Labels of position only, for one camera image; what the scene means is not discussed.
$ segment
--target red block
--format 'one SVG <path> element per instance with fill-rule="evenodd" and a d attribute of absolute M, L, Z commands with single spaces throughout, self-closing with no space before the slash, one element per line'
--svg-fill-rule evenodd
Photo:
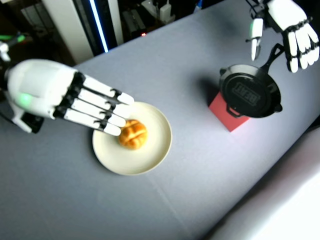
<path fill-rule="evenodd" d="M 227 103 L 219 92 L 209 106 L 209 109 L 216 115 L 216 117 L 226 126 L 226 128 L 232 132 L 241 124 L 250 119 L 248 116 L 241 116 L 235 118 L 227 112 Z"/>

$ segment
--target black frying pan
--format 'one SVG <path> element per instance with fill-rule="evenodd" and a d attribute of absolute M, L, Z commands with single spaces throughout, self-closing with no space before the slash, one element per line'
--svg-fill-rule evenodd
<path fill-rule="evenodd" d="M 220 70 L 220 91 L 230 115 L 263 118 L 282 111 L 280 90 L 268 71 L 283 52 L 284 47 L 277 43 L 260 68 L 237 64 Z"/>

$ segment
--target glowing blue light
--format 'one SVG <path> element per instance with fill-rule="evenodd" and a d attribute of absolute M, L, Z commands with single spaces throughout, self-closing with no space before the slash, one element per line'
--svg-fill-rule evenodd
<path fill-rule="evenodd" d="M 98 27 L 98 31 L 99 31 L 99 35 L 100 35 L 100 38 L 101 38 L 101 42 L 102 42 L 102 45 L 103 45 L 104 52 L 107 53 L 108 52 L 107 42 L 106 42 L 106 39 L 105 39 L 104 31 L 102 31 L 102 27 L 101 27 L 99 15 L 98 15 L 98 12 L 97 12 L 95 0 L 90 0 L 90 5 L 91 5 L 91 8 L 92 8 L 92 12 L 93 12 L 93 16 L 94 16 L 94 19 L 95 19 L 95 22 L 96 22 L 96 26 Z"/>

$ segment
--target skillet handle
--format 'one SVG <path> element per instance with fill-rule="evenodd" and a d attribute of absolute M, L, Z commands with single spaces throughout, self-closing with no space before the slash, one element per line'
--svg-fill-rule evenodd
<path fill-rule="evenodd" d="M 230 114 L 232 117 L 238 119 L 240 117 L 242 117 L 243 115 L 241 115 L 240 113 L 236 114 L 235 112 L 233 112 L 230 108 L 230 106 L 226 105 L 226 111 L 228 114 Z"/>
<path fill-rule="evenodd" d="M 270 56 L 268 61 L 261 67 L 266 72 L 269 72 L 270 65 L 273 63 L 274 60 L 276 60 L 277 57 L 279 57 L 283 52 L 285 51 L 284 46 L 281 44 L 277 43 L 274 45 L 274 47 L 271 50 Z"/>

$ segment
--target plate rim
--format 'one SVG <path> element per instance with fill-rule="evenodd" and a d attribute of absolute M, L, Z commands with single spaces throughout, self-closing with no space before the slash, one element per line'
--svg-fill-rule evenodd
<path fill-rule="evenodd" d="M 119 172 L 116 172 L 116 171 L 113 171 L 113 170 L 109 169 L 102 161 L 100 161 L 100 159 L 99 159 L 99 157 L 98 157 L 98 155 L 97 155 L 97 151 L 96 151 L 96 149 L 95 149 L 94 138 L 95 138 L 95 133 L 96 133 L 96 132 L 101 132 L 101 131 L 99 131 L 99 130 L 97 130 L 97 129 L 94 129 L 94 130 L 93 130 L 93 134 L 92 134 L 92 148 L 93 148 L 95 157 L 98 159 L 98 161 L 99 161 L 106 169 L 108 169 L 109 171 L 111 171 L 111 172 L 113 172 L 113 173 L 115 173 L 115 174 L 123 175 L 123 176 L 138 176 L 138 175 L 146 174 L 146 173 L 152 171 L 153 169 L 155 169 L 156 167 L 158 167 L 158 166 L 166 159 L 167 155 L 169 154 L 170 149 L 171 149 L 171 146 L 172 146 L 172 141 L 173 141 L 173 133 L 172 133 L 171 124 L 170 124 L 168 118 L 166 117 L 166 115 L 165 115 L 161 110 L 159 110 L 157 107 L 155 107 L 155 106 L 153 106 L 153 105 L 151 105 L 151 104 L 149 104 L 149 103 L 142 102 L 142 101 L 136 101 L 136 102 L 134 102 L 134 104 L 142 104 L 142 105 L 147 105 L 147 106 L 149 106 L 149 107 L 152 107 L 152 108 L 156 109 L 156 110 L 164 117 L 164 119 L 165 119 L 166 122 L 168 123 L 169 130 L 170 130 L 170 143 L 169 143 L 169 146 L 168 146 L 168 149 L 167 149 L 165 155 L 163 156 L 163 158 L 162 158 L 155 166 L 149 168 L 149 169 L 146 170 L 146 171 L 139 172 L 139 173 L 119 173 Z"/>

